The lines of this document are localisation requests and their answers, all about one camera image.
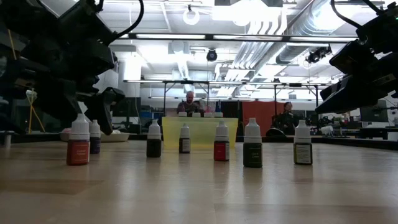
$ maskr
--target monitor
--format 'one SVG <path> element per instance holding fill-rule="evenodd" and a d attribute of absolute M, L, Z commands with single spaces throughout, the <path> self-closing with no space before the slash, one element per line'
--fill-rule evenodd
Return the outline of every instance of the monitor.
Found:
<path fill-rule="evenodd" d="M 113 109 L 114 117 L 138 117 L 141 111 L 141 98 L 126 97 L 121 100 Z"/>
<path fill-rule="evenodd" d="M 387 103 L 379 100 L 374 106 L 361 107 L 361 121 L 364 122 L 388 122 Z"/>

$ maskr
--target translucent yellow container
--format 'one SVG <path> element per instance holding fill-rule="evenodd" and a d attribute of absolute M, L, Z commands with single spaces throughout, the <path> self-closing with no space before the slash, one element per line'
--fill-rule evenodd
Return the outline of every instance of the translucent yellow container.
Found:
<path fill-rule="evenodd" d="M 234 149 L 236 130 L 238 128 L 237 118 L 163 117 L 164 147 L 168 150 L 178 150 L 180 129 L 186 123 L 190 130 L 191 149 L 212 149 L 216 136 L 216 127 L 220 120 L 224 120 L 225 125 L 228 127 L 229 147 Z"/>

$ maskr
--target white bottle cap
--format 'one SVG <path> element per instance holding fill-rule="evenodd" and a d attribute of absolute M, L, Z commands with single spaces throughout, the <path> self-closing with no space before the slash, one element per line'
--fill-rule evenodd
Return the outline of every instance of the white bottle cap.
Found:
<path fill-rule="evenodd" d="M 88 122 L 86 121 L 86 116 L 82 113 L 77 115 L 77 118 L 72 122 L 72 130 L 70 134 L 89 134 Z"/>
<path fill-rule="evenodd" d="M 311 130 L 305 124 L 305 120 L 300 120 L 298 126 L 295 128 L 294 138 L 311 138 Z"/>
<path fill-rule="evenodd" d="M 228 127 L 225 122 L 221 120 L 216 128 L 216 137 L 228 137 Z"/>
<path fill-rule="evenodd" d="M 249 124 L 244 128 L 244 142 L 261 143 L 260 126 L 255 118 L 250 118 Z"/>
<path fill-rule="evenodd" d="M 223 112 L 215 112 L 214 113 L 215 118 L 222 118 L 223 117 Z"/>
<path fill-rule="evenodd" d="M 189 135 L 189 127 L 188 127 L 187 124 L 184 124 L 184 125 L 181 127 L 180 138 L 190 138 L 190 135 Z"/>
<path fill-rule="evenodd" d="M 157 119 L 154 119 L 149 126 L 148 139 L 162 139 L 162 133 L 160 133 L 160 126 L 157 124 Z"/>
<path fill-rule="evenodd" d="M 93 120 L 93 122 L 90 124 L 90 134 L 101 134 L 101 128 L 97 120 Z"/>

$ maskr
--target ceiling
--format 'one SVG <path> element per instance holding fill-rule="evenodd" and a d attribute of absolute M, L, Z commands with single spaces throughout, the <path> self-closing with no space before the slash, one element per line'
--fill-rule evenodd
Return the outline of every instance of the ceiling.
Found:
<path fill-rule="evenodd" d="M 74 0 L 42 0 L 51 8 L 54 13 L 61 15 L 76 2 Z M 200 13 L 197 24 L 188 25 L 183 20 L 183 13 L 187 9 L 187 1 L 144 1 L 145 14 L 142 22 L 133 30 L 135 33 L 163 32 L 163 33 L 192 33 L 192 34 L 247 34 L 249 25 L 237 26 L 232 21 L 216 21 L 212 19 L 214 0 L 193 1 L 192 7 Z M 287 23 L 297 15 L 309 2 L 309 0 L 296 0 L 294 7 L 286 7 Z M 360 24 L 364 24 L 375 15 L 373 11 L 365 7 L 358 6 L 359 13 L 354 13 L 352 19 Z M 139 13 L 139 5 L 131 0 L 105 0 L 104 10 L 100 16 L 111 29 L 121 32 L 133 23 Z M 353 36 L 354 27 L 343 24 L 335 30 L 332 35 Z M 117 40 L 113 45 L 135 45 L 141 53 L 144 63 L 142 65 L 142 75 L 152 75 L 156 78 L 157 74 L 171 74 L 173 70 L 178 70 L 177 62 L 173 55 L 169 55 L 168 46 L 170 41 L 151 41 L 151 40 Z M 231 63 L 241 48 L 242 42 L 209 42 L 209 41 L 189 41 L 191 55 L 187 57 L 189 70 L 215 71 L 217 63 Z M 336 53 L 343 44 L 331 45 L 333 53 Z M 218 53 L 218 61 L 207 62 L 206 51 L 214 48 Z M 315 65 L 308 67 L 304 62 L 305 56 L 297 57 L 294 62 L 283 69 L 284 79 L 291 77 L 291 80 L 312 82 L 320 80 L 318 77 L 332 77 L 340 73 L 339 70 L 328 64 L 330 57 L 323 59 Z"/>

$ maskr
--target man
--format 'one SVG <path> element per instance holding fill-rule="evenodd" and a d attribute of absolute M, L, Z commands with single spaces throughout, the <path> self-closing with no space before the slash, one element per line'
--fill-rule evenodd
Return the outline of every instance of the man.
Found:
<path fill-rule="evenodd" d="M 178 104 L 177 113 L 187 112 L 187 116 L 192 116 L 193 113 L 204 113 L 200 106 L 193 102 L 193 92 L 187 92 L 187 100 Z"/>
<path fill-rule="evenodd" d="M 278 126 L 286 135 L 293 135 L 294 129 L 299 125 L 299 120 L 292 113 L 293 105 L 291 102 L 284 104 L 284 112 L 278 115 Z"/>

